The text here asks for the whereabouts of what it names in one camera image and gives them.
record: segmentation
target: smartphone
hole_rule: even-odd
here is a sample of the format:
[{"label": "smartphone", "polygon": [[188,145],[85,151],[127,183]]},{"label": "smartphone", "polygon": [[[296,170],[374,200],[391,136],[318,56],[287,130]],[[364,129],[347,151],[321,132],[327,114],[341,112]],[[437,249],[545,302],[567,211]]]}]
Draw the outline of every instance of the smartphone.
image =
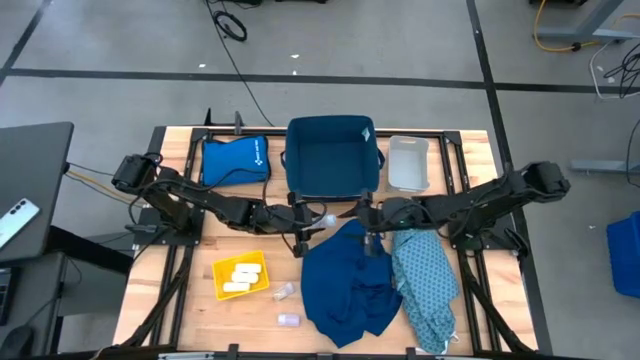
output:
[{"label": "smartphone", "polygon": [[29,199],[22,199],[0,218],[0,249],[15,237],[31,219],[40,212],[40,208]]}]

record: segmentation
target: white plastic tray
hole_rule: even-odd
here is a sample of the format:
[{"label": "white plastic tray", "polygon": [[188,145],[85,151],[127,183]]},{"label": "white plastic tray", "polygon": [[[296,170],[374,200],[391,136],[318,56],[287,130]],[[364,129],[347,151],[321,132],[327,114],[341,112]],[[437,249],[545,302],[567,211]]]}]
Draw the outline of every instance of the white plastic tray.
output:
[{"label": "white plastic tray", "polygon": [[389,139],[389,185],[398,191],[427,190],[428,150],[427,139],[392,136]]}]

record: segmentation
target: gray floor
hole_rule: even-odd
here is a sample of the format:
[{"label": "gray floor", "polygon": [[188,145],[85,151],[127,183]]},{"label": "gray floor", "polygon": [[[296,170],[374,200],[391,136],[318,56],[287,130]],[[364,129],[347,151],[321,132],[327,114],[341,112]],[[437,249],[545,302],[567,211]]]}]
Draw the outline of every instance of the gray floor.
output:
[{"label": "gray floor", "polygon": [[[577,10],[550,8],[542,24],[575,24],[596,2]],[[544,53],[531,39],[535,8],[526,1],[476,3],[495,81],[589,85],[587,62],[597,48]],[[0,0],[0,59],[9,56],[39,4]],[[483,79],[464,0],[333,0],[327,5],[267,0],[250,11],[229,8],[249,29],[247,43],[228,43],[244,73]],[[607,24],[627,12],[640,12],[640,6],[626,1]],[[640,33],[640,22],[627,20],[621,28]],[[597,65],[617,66],[633,45],[611,48]],[[199,0],[54,0],[14,67],[233,73]],[[499,160],[484,90],[251,87],[277,125],[298,116],[353,113],[371,116],[379,127],[486,129]],[[517,167],[535,160],[566,166],[574,158],[623,159],[640,114],[633,98],[602,102],[590,94],[534,92],[499,92],[498,97]],[[154,126],[200,123],[208,107],[214,121],[230,121],[239,110],[248,124],[263,124],[246,89],[235,82],[10,76],[0,87],[0,127],[72,121],[70,160],[111,171],[124,155],[144,151]],[[554,352],[635,358],[640,300],[615,293],[605,230],[638,210],[640,190],[620,176],[565,174],[573,185],[566,199],[525,210]],[[64,181],[54,222],[82,236],[120,232],[127,223],[125,210]],[[113,246],[129,248],[130,240]],[[99,314],[68,317],[61,350],[107,345],[115,327],[124,279],[88,266],[83,272],[85,286],[108,284],[110,295],[94,294]],[[69,314],[82,312],[84,300],[71,296],[66,301]],[[74,335],[80,333],[91,335],[79,342]]]}]

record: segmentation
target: metal table leg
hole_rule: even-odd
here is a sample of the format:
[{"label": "metal table leg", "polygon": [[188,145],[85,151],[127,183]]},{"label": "metal table leg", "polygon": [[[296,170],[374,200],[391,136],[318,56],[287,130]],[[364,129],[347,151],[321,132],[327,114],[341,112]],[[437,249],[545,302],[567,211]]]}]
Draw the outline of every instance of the metal table leg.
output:
[{"label": "metal table leg", "polygon": [[623,0],[602,0],[589,16],[576,28],[540,27],[538,37],[547,39],[583,42],[589,40],[611,41],[640,39],[640,35],[628,31],[600,29],[607,18],[618,8]]},{"label": "metal table leg", "polygon": [[[626,174],[627,162],[618,160],[571,160],[573,171]],[[629,163],[629,174],[640,175],[640,163]]]}]

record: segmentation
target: logo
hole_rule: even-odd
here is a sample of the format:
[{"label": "logo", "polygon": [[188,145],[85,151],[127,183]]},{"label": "logo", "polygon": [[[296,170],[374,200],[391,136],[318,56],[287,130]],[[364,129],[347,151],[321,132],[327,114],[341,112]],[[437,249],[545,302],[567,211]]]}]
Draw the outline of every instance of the logo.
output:
[{"label": "logo", "polygon": [[260,146],[258,145],[258,140],[254,141],[256,146],[256,160],[254,161],[258,166],[262,165],[262,160],[260,160]]}]

